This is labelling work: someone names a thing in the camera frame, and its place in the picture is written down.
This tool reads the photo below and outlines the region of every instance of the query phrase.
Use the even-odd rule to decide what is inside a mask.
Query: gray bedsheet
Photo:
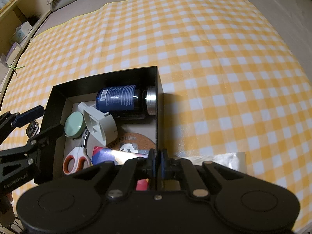
[[[53,13],[37,34],[71,18],[122,0],[77,0]],[[249,0],[277,30],[312,81],[312,0]]]

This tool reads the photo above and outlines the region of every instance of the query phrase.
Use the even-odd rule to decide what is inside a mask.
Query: green string
[[[16,70],[19,69],[19,68],[24,68],[24,67],[26,67],[26,65],[24,65],[24,66],[22,66],[22,67],[18,67],[18,68],[12,67],[12,66],[10,66],[10,65],[7,65],[7,66],[8,66],[9,68],[11,68],[11,69],[14,70],[16,77],[18,77],[18,73],[16,73]]]

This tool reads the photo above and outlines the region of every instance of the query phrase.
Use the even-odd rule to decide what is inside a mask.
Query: white plastic holder
[[[78,110],[83,114],[90,134],[103,146],[108,145],[117,138],[116,123],[111,114],[102,113],[95,108],[95,105],[87,106],[84,102],[78,105]]]

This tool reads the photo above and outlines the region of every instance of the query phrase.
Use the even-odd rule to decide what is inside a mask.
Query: yellow gingham tablecloth
[[[60,83],[157,65],[165,92],[165,146],[172,154],[246,151],[250,175],[299,198],[294,229],[312,220],[311,86],[247,0],[109,3],[38,35],[22,65],[2,112],[45,106]],[[25,127],[15,129],[1,149],[26,141]],[[14,200],[31,186],[17,189]]]

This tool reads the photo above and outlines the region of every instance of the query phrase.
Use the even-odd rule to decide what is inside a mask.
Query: white scissor handle
[[[68,164],[71,161],[71,159],[74,159],[74,167],[71,171],[68,170]],[[88,155],[85,153],[85,148],[82,147],[75,147],[71,150],[71,152],[67,155],[67,157],[64,160],[63,163],[63,172],[66,175],[75,173],[77,171],[80,171],[83,169],[83,163],[84,161],[87,162],[88,167],[91,165],[91,159],[88,157]]]

